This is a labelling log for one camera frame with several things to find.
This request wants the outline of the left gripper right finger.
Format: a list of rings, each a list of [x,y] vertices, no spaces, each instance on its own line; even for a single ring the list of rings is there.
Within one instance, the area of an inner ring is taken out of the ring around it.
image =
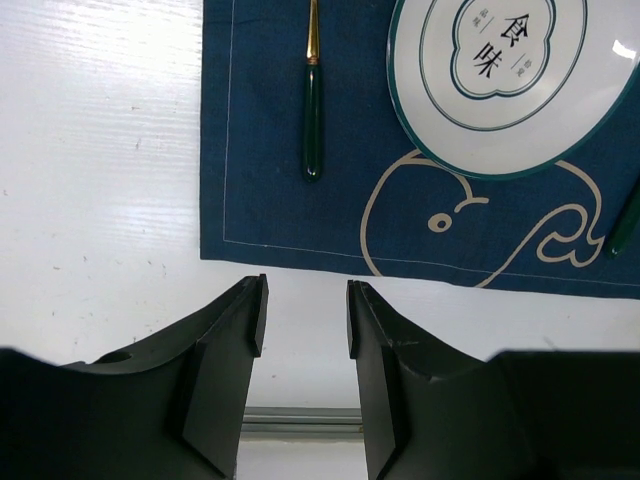
[[[635,352],[503,351],[475,359],[347,285],[372,479],[635,479]]]

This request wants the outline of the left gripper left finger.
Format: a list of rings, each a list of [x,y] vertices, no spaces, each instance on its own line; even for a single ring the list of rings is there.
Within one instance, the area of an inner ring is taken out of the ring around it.
[[[2,477],[232,478],[267,303],[266,277],[248,276],[93,363],[3,349]]]

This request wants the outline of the blue fish placemat cloth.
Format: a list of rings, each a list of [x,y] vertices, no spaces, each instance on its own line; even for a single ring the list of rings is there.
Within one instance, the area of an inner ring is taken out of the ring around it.
[[[639,87],[548,168],[442,169],[403,131],[386,78],[390,1],[324,1],[324,172],[302,176],[305,1],[204,5],[200,255],[257,265],[604,298],[639,295],[639,238],[606,236],[639,176]]]

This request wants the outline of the gold knife green handle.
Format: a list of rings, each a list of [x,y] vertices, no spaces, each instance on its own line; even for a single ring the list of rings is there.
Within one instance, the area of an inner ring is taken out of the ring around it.
[[[640,181],[636,180],[623,208],[606,238],[604,251],[609,258],[617,257],[626,247],[639,221]]]

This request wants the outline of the white plate with rings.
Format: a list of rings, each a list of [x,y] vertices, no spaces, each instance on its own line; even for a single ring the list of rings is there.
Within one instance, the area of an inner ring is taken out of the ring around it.
[[[427,158],[473,178],[529,175],[615,112],[639,72],[635,1],[399,1],[386,73]]]

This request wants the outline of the gold fork green handle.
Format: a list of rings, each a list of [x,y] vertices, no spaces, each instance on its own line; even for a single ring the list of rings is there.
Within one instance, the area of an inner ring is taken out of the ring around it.
[[[302,175],[310,183],[320,179],[323,170],[322,75],[320,67],[319,8],[311,0],[304,77],[304,116]]]

